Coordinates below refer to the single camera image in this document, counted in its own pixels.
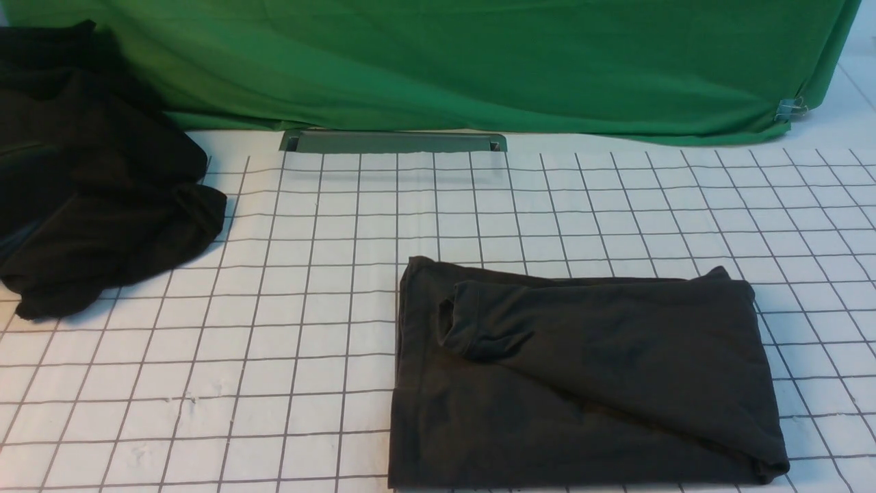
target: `green backdrop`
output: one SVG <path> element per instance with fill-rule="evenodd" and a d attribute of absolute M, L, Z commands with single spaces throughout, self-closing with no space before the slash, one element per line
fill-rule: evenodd
<path fill-rule="evenodd" d="M 86 18 L 186 128 L 781 135 L 819 105 L 861 0 L 3 0 Z"/>

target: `white grid mat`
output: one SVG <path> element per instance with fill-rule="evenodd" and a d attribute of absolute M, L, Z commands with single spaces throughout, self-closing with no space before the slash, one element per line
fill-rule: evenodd
<path fill-rule="evenodd" d="M 547 277 L 741 272 L 793 458 L 757 490 L 876 484 L 876 152 L 276 153 L 216 156 L 205 183 L 234 219 L 190 265 L 59 324 L 14 318 L 0 292 L 1 491 L 385 491 L 415 254 Z"/>

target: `gray slot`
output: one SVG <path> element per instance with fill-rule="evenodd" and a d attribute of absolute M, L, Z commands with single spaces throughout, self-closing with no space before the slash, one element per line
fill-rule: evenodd
<path fill-rule="evenodd" d="M 281 149 L 311 154 L 405 154 L 505 152 L 505 137 L 483 133 L 287 132 Z"/>

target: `green cloth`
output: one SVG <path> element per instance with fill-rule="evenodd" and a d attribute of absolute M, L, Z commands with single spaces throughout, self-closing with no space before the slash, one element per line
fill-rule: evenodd
<path fill-rule="evenodd" d="M 819 105 L 861 0 L 3 0 L 86 18 L 187 129 L 779 136 Z"/>

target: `crumpled black shirt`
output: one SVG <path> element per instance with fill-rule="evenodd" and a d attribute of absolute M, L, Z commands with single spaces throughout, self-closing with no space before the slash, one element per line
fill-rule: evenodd
<path fill-rule="evenodd" d="M 21 318 L 84 310 L 223 228 L 206 154 L 98 49 L 91 22 L 0 28 L 0 281 Z"/>

